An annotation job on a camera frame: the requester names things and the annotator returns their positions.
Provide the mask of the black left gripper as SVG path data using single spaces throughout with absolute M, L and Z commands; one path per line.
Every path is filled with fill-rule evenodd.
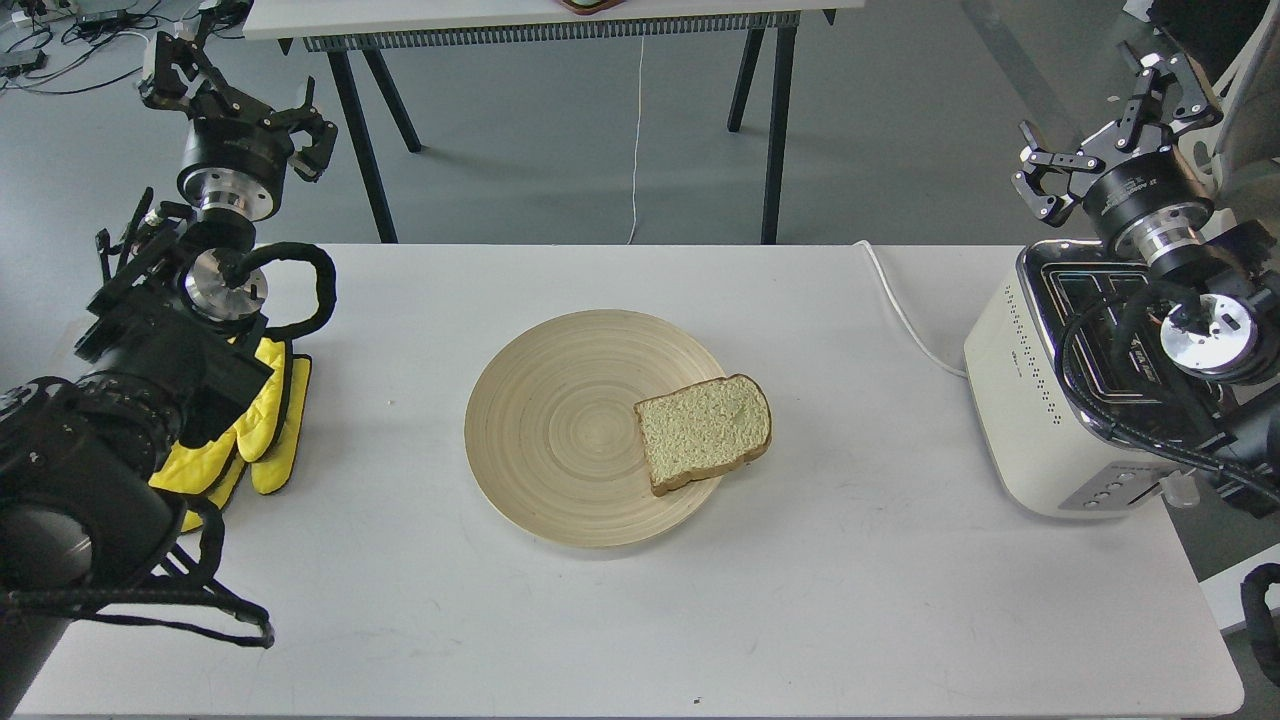
M 177 177 L 180 196 L 250 222 L 278 213 L 288 167 L 308 183 L 329 168 L 339 128 L 316 108 L 315 88 L 307 77 L 294 108 L 262 118 L 262 102 L 229 85 L 200 44 L 169 33 L 148 41 L 138 82 L 146 108 L 192 119 Z

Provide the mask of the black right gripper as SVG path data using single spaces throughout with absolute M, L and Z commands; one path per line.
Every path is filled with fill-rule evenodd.
M 1117 51 L 1134 70 L 1135 86 L 1115 120 L 1116 150 L 1134 152 L 1142 129 L 1148 126 L 1165 127 L 1178 138 L 1224 120 L 1219 95 L 1204 69 L 1184 51 L 1138 56 L 1128 42 L 1120 42 Z M 1102 173 L 1105 163 L 1083 151 L 1050 151 L 1039 128 L 1029 120 L 1021 120 L 1018 128 L 1024 147 L 1019 155 L 1021 167 L 1012 173 L 1011 186 L 1038 222 L 1062 225 L 1082 199 L 1079 192 L 1070 190 L 1073 178 L 1089 178 L 1085 182 L 1089 186 Z M 1061 192 L 1044 187 L 1051 176 L 1065 179 Z M 1169 208 L 1190 206 L 1183 214 L 1197 229 L 1213 211 L 1208 190 L 1183 155 L 1172 149 L 1142 154 L 1105 172 L 1084 193 L 1082 204 L 1097 237 L 1108 243 L 1116 243 L 1134 223 Z

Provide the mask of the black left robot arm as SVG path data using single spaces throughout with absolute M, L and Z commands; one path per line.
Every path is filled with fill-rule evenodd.
M 314 105 L 276 110 L 229 85 L 206 29 L 156 33 L 140 97 L 189 122 L 179 202 L 146 191 L 116 243 L 99 236 L 104 283 L 76 343 L 78 380 L 41 377 L 3 396 L 3 715 L 9 716 L 74 621 L 160 626 L 115 603 L 215 609 L 255 628 L 183 632 L 268 648 L 266 609 L 216 574 L 224 524 L 201 491 L 150 480 L 178 447 L 221 438 L 262 393 L 265 340 L 324 328 L 337 270 L 311 243 L 256 245 L 285 173 L 315 182 L 338 128 Z

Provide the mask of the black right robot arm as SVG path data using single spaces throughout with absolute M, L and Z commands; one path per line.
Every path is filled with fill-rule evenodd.
M 1117 119 L 1071 152 L 1027 142 L 1014 186 L 1048 225 L 1071 210 L 1097 236 L 1044 241 L 1019 260 L 1053 379 L 1084 430 L 1167 471 L 1198 470 L 1233 507 L 1277 510 L 1277 402 L 1235 386 L 1277 374 L 1277 273 L 1258 224 L 1208 238 L 1207 184 L 1178 149 L 1222 120 L 1183 53 L 1121 55 L 1135 83 Z

